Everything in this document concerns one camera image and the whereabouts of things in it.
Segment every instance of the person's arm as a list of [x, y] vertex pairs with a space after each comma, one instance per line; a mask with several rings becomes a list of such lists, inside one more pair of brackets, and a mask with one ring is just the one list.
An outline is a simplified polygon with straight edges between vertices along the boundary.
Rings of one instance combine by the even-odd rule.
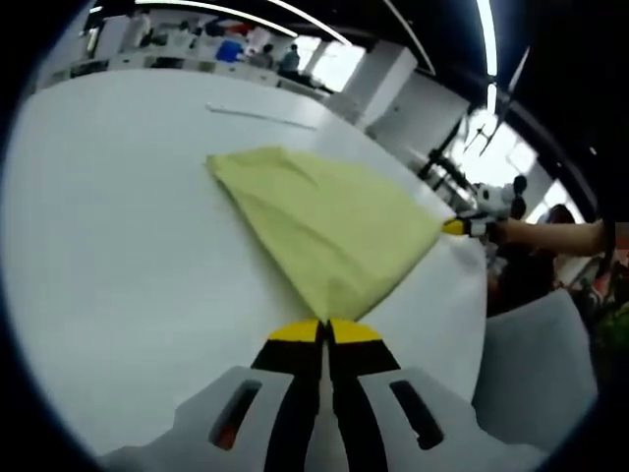
[[602, 221], [585, 224], [529, 224], [516, 219], [500, 223], [500, 239], [524, 243], [569, 256], [595, 256], [604, 251]]

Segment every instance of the yellow cloth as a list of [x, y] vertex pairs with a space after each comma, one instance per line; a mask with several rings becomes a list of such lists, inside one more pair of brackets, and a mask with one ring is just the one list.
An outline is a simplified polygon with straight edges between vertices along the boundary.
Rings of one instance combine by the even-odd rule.
[[359, 164], [263, 147], [209, 156], [206, 165], [323, 321], [366, 314], [441, 229], [400, 187]]

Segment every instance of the chair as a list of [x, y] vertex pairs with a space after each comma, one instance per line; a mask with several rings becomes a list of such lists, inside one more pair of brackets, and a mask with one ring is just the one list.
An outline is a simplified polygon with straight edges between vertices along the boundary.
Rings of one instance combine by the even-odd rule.
[[565, 290], [487, 321], [473, 400], [487, 433], [552, 452], [596, 397], [589, 338]]

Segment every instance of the table surface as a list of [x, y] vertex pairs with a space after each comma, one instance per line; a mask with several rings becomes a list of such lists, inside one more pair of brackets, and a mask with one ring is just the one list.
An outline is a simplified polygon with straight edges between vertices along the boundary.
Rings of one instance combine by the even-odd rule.
[[[264, 113], [288, 126], [208, 111]], [[308, 309], [203, 167], [266, 145], [362, 162], [445, 218], [394, 157], [319, 103], [193, 72], [93, 74], [29, 98], [8, 148], [3, 276], [39, 386], [94, 453], [143, 444], [174, 409]], [[485, 258], [440, 237], [363, 322], [403, 367], [471, 399], [485, 335]]]

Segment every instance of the desk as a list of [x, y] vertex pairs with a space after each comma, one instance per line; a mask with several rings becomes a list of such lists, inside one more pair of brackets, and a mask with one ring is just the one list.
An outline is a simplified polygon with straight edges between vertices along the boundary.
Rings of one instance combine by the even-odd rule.
[[[312, 131], [205, 104], [267, 113]], [[362, 162], [446, 218], [393, 156], [320, 103], [172, 70], [77, 78], [31, 96], [10, 142], [3, 276], [15, 333], [50, 403], [95, 453], [170, 428], [176, 406], [268, 334], [308, 316], [203, 163], [266, 145]], [[442, 237], [364, 321], [404, 366], [470, 399], [485, 333], [485, 260]]]

